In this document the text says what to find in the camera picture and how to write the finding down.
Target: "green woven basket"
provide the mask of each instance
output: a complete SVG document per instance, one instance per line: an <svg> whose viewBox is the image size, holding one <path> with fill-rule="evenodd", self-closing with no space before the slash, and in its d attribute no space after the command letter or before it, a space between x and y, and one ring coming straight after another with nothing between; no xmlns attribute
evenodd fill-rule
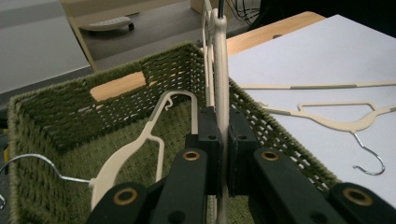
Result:
<svg viewBox="0 0 396 224"><path fill-rule="evenodd" d="M93 87L142 71L146 86L97 103ZM337 182L335 176L291 137L270 115L232 81L231 104L250 121L264 147L281 150L320 189ZM78 78L11 99L9 138L11 157L39 153L59 168L61 174L91 179L107 158L133 142L164 91L193 92L205 106L203 53L192 44L127 63L105 72ZM189 99L163 111L153 134L165 142L164 174L176 151L184 147L191 131ZM149 186L154 182L158 149L146 143L122 167L117 183L134 181ZM11 223L84 223L90 213L91 190L87 184L64 181L43 161L23 159L10 165ZM230 200L229 223L249 223L247 200Z"/></svg>

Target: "clothes hanger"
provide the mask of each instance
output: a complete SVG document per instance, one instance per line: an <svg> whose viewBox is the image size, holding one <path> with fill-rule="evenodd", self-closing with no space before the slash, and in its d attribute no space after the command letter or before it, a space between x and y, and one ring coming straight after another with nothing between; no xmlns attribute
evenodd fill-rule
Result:
<svg viewBox="0 0 396 224"><path fill-rule="evenodd" d="M92 188L92 200L91 200L91 208L93 208L99 203L102 197L106 194L106 192L111 189L114 185L114 181L116 176L122 167L122 165L136 153L139 148L143 146L143 144L147 141L154 141L159 144L159 153L158 153L158 163L157 163L157 173L156 173L156 181L162 178L163 173L163 149L164 142L163 140L151 134L151 131L157 122L161 112L165 108L166 110L173 105L173 101L171 99L174 95L188 95L191 98L191 133L198 134L198 103L195 95L189 91L166 91L161 96L159 102L156 104L151 116L146 123L142 133L134 140L132 143L125 145L124 147L117 150L113 155L108 158L105 164L102 166L99 174L96 178L91 179L90 187Z"/></svg>
<svg viewBox="0 0 396 224"><path fill-rule="evenodd" d="M325 89L353 89L365 87L396 86L396 80L373 81L373 82L350 82L333 84L239 84L243 90L325 90Z"/></svg>
<svg viewBox="0 0 396 224"><path fill-rule="evenodd" d="M262 108L264 108L269 113L312 119L313 121L315 121L325 127L328 127L328 128L331 128L331 129L334 129L337 131L349 132L349 133L353 134L355 136L356 140L358 141L358 143L360 144L361 148L363 148L364 150L373 154L381 162L381 171L369 172L369 171L361 168L358 165L354 165L353 168L359 169L359 170L363 171L364 173L366 173L367 175L381 175L385 172L386 167L385 167L384 161L381 159L381 157L378 154L373 152L370 148L366 147L361 142L361 140L359 139L359 137L357 135L357 132L370 127L373 124L373 122L377 116L396 111L396 105L387 106L387 107L378 109L378 108L376 108L376 106L373 103L370 103L370 102L326 102L326 103L313 103L313 104L299 104L298 105L299 111L270 107L270 106L265 105L260 102L259 102L259 105L261 105ZM352 121L352 122L340 122L340 121L325 119L321 116L307 113L304 111L305 106L324 106L324 105L368 105L373 109L373 111L368 113L363 118L361 118L357 121Z"/></svg>
<svg viewBox="0 0 396 224"><path fill-rule="evenodd" d="M3 172L3 170L9 166L10 163L23 159L23 158L38 158L42 161L45 161L46 163L48 163L50 165L50 167L55 171L55 174L63 179L63 180L67 180L67 181L73 181L73 182L78 182L78 183L90 183L90 180L85 180L85 179L79 179L79 178L74 178L74 177L70 177L70 176L65 176L65 175L61 175L61 173L59 172L59 170L56 168L55 164L50 161L47 157L40 155L40 154L35 154L35 153L28 153L28 154L23 154L20 156L16 156L14 158L12 158L11 160L9 160L8 162L6 162L6 164L4 164L1 168L0 168L0 174ZM3 197L3 195L0 194L0 210L3 209L6 206L7 200Z"/></svg>
<svg viewBox="0 0 396 224"><path fill-rule="evenodd" d="M204 2L203 8L203 17L202 17L202 39L204 50L204 65L205 65L205 98L207 106L215 105L215 90L213 83L213 38L207 39L206 44L206 23L207 25L210 23L210 18L212 16L212 6L207 0Z"/></svg>

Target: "wire hanger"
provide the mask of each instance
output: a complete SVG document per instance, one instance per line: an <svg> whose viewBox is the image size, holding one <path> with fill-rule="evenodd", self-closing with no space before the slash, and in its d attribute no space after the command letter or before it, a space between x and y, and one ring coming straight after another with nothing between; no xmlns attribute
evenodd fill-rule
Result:
<svg viewBox="0 0 396 224"><path fill-rule="evenodd" d="M9 166L10 163L23 159L23 158L38 158L42 161L45 161L46 163L48 163L50 165L50 167L55 171L56 175L63 179L63 180L67 180L67 181L73 181L73 182L78 182L78 183L90 183L90 180L85 180L85 179L79 179L79 178L74 178L74 177L70 177L70 176L65 176L65 175L61 175L61 173L59 172L58 168L56 168L55 164L50 161L47 157L40 155L40 154L35 154L35 153L28 153L28 154L23 154L17 157L12 158L11 160L9 160L8 162L6 162L6 164L4 164L1 168L0 168L0 174L3 172L3 170ZM6 206L7 200L3 197L3 195L0 194L0 210L3 209Z"/></svg>

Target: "hanger hook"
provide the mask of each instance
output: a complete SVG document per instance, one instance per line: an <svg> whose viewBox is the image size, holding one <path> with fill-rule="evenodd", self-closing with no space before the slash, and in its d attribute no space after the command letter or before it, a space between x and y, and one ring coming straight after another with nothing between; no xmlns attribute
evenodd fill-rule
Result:
<svg viewBox="0 0 396 224"><path fill-rule="evenodd" d="M381 162L381 166L382 166L381 171L378 172L378 173L368 172L367 170L361 168L361 166L359 166L359 165L354 165L353 168L354 169L359 169L359 170L361 170L362 172L364 172L367 175L382 175L382 173L385 172L385 163L384 163L384 161L381 159L380 156L378 156L378 154L373 152L370 148L365 147L364 144L361 142L361 140L359 139L359 137L358 137L358 135L356 133L352 133L352 134L355 136L355 138L358 141L359 145L361 145L361 147L364 150L366 150L366 151L370 152L371 154L373 154L374 156L376 156L376 158Z"/></svg>
<svg viewBox="0 0 396 224"><path fill-rule="evenodd" d="M166 111L168 111L169 108L173 106L173 100L172 100L172 98L169 97L169 99L167 99L166 101L167 101L167 103L169 103L169 105L166 105L164 109Z"/></svg>

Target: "brass grommet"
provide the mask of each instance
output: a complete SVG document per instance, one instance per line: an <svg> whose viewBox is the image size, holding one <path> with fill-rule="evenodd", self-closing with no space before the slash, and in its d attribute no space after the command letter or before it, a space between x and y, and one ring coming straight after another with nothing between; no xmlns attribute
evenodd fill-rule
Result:
<svg viewBox="0 0 396 224"><path fill-rule="evenodd" d="M196 151L187 151L183 154L183 158L186 161L196 161L201 155Z"/></svg>
<svg viewBox="0 0 396 224"><path fill-rule="evenodd" d="M360 189L346 188L343 190L343 194L348 200L355 204L361 206L370 206L373 204L373 199Z"/></svg>
<svg viewBox="0 0 396 224"><path fill-rule="evenodd" d="M272 151L264 151L262 152L262 158L268 161L277 161L279 160L279 156Z"/></svg>
<svg viewBox="0 0 396 224"><path fill-rule="evenodd" d="M123 198L120 197L121 194L123 194L123 193L130 193L131 196L126 198L126 199L123 199ZM129 203L132 203L134 200L136 200L136 198L137 198L136 189L133 189L133 188L120 189L116 193L116 195L114 195L113 203L116 204L116 205L126 205L126 204L129 204Z"/></svg>

